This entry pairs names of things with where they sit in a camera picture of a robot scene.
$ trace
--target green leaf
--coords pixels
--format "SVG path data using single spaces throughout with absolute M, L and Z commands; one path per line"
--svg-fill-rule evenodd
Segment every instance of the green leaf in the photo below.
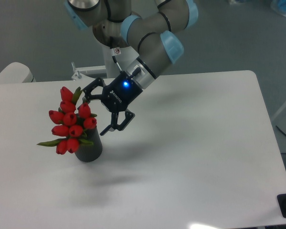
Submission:
M 62 111 L 62 109 L 60 107 L 58 108 L 58 111 L 62 112 L 63 114 L 65 113 L 64 111 Z
M 75 90 L 75 92 L 74 92 L 74 94 L 73 94 L 73 98 L 72 98 L 72 103 L 73 103 L 74 105 L 76 105 L 76 103 L 77 103 L 78 99 L 80 98 L 81 94 L 82 94 L 81 87 L 78 87 L 78 88 Z
M 82 137 L 87 137 L 86 132 L 83 132 L 83 133 L 82 133 Z
M 84 146 L 92 146 L 94 145 L 93 141 L 89 141 L 89 140 L 86 140 L 86 139 L 83 139 L 83 138 L 80 138 L 79 139 L 81 145 L 84 145 Z
M 59 138 L 53 141 L 49 141 L 49 142 L 40 142 L 37 145 L 39 146 L 47 146 L 47 147 L 54 147 L 57 146 L 62 140 L 64 140 L 63 138 Z

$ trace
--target light blue joint cover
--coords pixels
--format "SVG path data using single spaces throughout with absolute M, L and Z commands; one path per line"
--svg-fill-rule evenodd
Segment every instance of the light blue joint cover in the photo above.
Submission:
M 163 46 L 172 63 L 176 63 L 184 53 L 184 48 L 179 39 L 169 31 L 160 34 Z
M 189 11 L 190 11 L 189 22 L 186 26 L 187 29 L 196 23 L 199 14 L 198 14 L 198 8 L 193 0 L 186 0 L 186 2 L 189 6 Z
M 68 15 L 73 20 L 74 24 L 79 30 L 85 30 L 88 28 L 88 26 L 80 19 L 79 16 L 74 12 L 72 7 L 68 4 L 68 0 L 65 1 L 64 6 L 68 12 Z
M 125 20 L 123 21 L 122 25 L 121 25 L 121 36 L 123 37 L 123 39 L 128 43 L 127 41 L 127 34 L 128 34 L 128 30 L 130 28 L 130 26 L 132 25 L 133 21 L 138 19 L 140 17 L 136 16 L 136 15 L 130 15 L 129 17 L 125 18 Z

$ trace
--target gripper logo text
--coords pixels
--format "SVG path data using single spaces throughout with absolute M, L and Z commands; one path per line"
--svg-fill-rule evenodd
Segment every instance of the gripper logo text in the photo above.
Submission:
M 113 96 L 114 96 L 120 103 L 122 103 L 122 100 L 116 95 L 116 93 L 113 92 L 113 90 L 110 92 L 110 94 L 113 94 Z

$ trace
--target tulip bouquet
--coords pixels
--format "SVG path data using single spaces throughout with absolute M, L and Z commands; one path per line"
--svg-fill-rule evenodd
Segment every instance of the tulip bouquet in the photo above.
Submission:
M 96 128 L 96 114 L 92 114 L 87 103 L 81 104 L 76 111 L 76 104 L 81 96 L 81 88 L 72 93 L 68 88 L 62 87 L 62 102 L 58 111 L 49 111 L 50 119 L 57 125 L 52 129 L 52 134 L 59 138 L 49 142 L 40 142 L 39 146 L 56 146 L 56 153 L 64 155 L 67 151 L 76 152 L 81 145 L 92 146 L 93 141 L 87 139 L 87 132 Z

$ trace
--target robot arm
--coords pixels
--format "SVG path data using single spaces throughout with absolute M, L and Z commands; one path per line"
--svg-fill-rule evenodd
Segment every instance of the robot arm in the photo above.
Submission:
M 100 133 L 123 130 L 134 118 L 128 105 L 146 89 L 184 52 L 181 42 L 173 34 L 193 25 L 198 10 L 193 0 L 155 0 L 159 12 L 147 19 L 131 14 L 130 0 L 69 0 L 66 6 L 79 28 L 95 25 L 103 20 L 120 23 L 121 36 L 138 53 L 134 60 L 114 81 L 105 85 L 98 78 L 84 88 L 86 101 L 101 100 L 112 113 L 110 125 Z M 102 94 L 92 95 L 96 87 Z M 118 125 L 119 112 L 125 111 L 125 120 Z

